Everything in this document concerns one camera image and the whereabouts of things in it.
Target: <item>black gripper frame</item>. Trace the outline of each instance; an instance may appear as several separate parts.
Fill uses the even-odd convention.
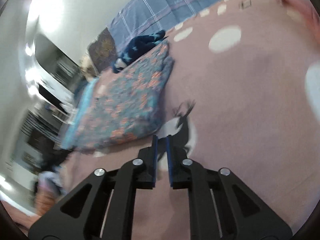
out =
[[[289,240],[290,227],[227,168],[205,169],[167,137],[170,184],[187,188],[191,240]]]
[[[151,147],[141,149],[137,159],[120,169],[95,170],[32,225],[28,238],[130,240],[136,189],[155,186],[156,158],[154,136]]]

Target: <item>pillow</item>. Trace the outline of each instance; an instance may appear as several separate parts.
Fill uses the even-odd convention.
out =
[[[77,130],[75,146],[90,150],[122,144],[153,134],[162,124],[160,94],[169,79],[173,59],[169,43],[155,49],[99,88]]]
[[[89,45],[87,56],[99,74],[116,61],[118,58],[116,45],[108,28],[105,28]]]

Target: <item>white wall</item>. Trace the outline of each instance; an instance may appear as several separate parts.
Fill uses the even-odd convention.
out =
[[[89,43],[129,1],[61,0],[60,8],[52,8],[47,4],[48,9],[44,9],[44,13],[47,14],[47,11],[52,9],[56,15],[49,15],[49,18],[57,21],[57,25],[53,27],[54,30],[41,28],[41,32],[79,64]]]
[[[33,183],[38,176],[23,168],[16,162],[13,163],[12,170],[12,178],[21,186],[33,191]]]
[[[42,161],[42,154],[37,149],[31,147],[27,142],[30,136],[26,135],[22,131],[19,132],[18,139],[16,141],[15,149],[12,153],[13,160],[25,169],[31,169],[31,165],[25,163],[22,159],[24,153],[30,154],[37,163]]]
[[[0,173],[6,172],[12,147],[26,110],[32,103],[21,77],[25,62],[25,31],[31,0],[9,0],[0,16]]]

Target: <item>clothing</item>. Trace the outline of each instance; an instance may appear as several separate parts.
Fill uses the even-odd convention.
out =
[[[148,51],[153,49],[155,46],[160,44],[164,40],[165,31],[159,31],[152,35],[137,36],[133,38],[124,52],[121,54],[120,59],[126,66],[129,66],[138,58],[146,54]],[[113,62],[112,69],[113,73],[119,73],[124,69],[125,66],[119,66]]]
[[[59,176],[59,167],[54,167],[54,171],[44,171],[39,174],[38,188],[42,188],[53,193],[56,197],[65,195],[66,191],[62,187]]]

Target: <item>black deer figure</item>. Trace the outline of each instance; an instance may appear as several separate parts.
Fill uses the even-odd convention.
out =
[[[181,126],[181,129],[179,132],[177,132],[175,135],[172,135],[172,144],[173,147],[178,147],[181,149],[184,149],[186,153],[189,152],[189,147],[186,146],[186,144],[189,141],[189,124],[188,124],[188,115],[191,113],[193,107],[195,106],[195,101],[187,101],[187,112],[185,114],[180,112],[180,109],[184,103],[182,103],[178,108],[173,109],[173,116],[179,117],[176,129],[178,129]],[[162,159],[164,153],[167,151],[166,149],[166,138],[160,138],[158,140],[158,161]]]

